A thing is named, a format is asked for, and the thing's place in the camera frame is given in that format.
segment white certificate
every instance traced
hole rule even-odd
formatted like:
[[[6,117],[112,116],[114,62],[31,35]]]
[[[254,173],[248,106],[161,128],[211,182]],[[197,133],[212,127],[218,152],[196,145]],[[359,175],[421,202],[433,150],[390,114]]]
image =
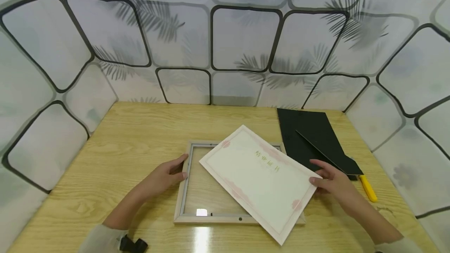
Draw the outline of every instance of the white certificate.
[[[282,245],[316,187],[316,173],[240,126],[200,164]]]

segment photo booth backdrop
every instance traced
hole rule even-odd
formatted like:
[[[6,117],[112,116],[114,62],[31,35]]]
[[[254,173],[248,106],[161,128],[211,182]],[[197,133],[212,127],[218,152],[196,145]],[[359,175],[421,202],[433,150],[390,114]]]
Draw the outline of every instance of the photo booth backdrop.
[[[0,252],[114,102],[345,112],[450,250],[450,0],[0,0]]]

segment hand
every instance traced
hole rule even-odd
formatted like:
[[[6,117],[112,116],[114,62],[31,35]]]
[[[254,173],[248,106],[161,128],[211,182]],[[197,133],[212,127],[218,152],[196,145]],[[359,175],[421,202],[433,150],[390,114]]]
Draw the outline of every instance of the hand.
[[[144,200],[149,200],[162,194],[171,185],[175,185],[188,176],[186,172],[179,172],[179,167],[187,159],[187,154],[179,158],[161,163],[145,179],[143,179],[133,191]]]
[[[331,193],[347,215],[356,218],[367,207],[372,208],[346,174],[326,162],[317,159],[311,159],[310,162],[323,168],[316,171],[323,179],[311,177],[310,183],[318,187],[318,193]]]

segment sleeve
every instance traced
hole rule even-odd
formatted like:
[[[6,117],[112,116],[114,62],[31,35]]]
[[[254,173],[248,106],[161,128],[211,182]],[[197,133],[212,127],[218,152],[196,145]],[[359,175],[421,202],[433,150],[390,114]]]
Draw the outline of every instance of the sleeve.
[[[110,229],[98,224],[87,235],[78,253],[119,253],[120,241],[127,233],[127,230]]]
[[[376,253],[422,253],[422,250],[409,238],[402,238],[393,243],[375,245]]]

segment table surface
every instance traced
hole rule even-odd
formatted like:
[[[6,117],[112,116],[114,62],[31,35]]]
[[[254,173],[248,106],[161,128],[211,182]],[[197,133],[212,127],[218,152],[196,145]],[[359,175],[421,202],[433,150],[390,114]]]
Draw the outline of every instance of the table surface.
[[[372,184],[376,209],[424,252],[437,252],[346,115],[325,112],[344,152]],[[188,140],[220,141],[240,125],[282,141],[275,108],[114,104],[9,252],[76,252],[91,228],[158,164],[184,153]],[[145,240],[149,252],[373,252],[367,233],[329,197],[309,202],[307,223],[280,247],[259,225],[175,225],[177,192],[174,186],[147,203],[132,224],[130,234]]]

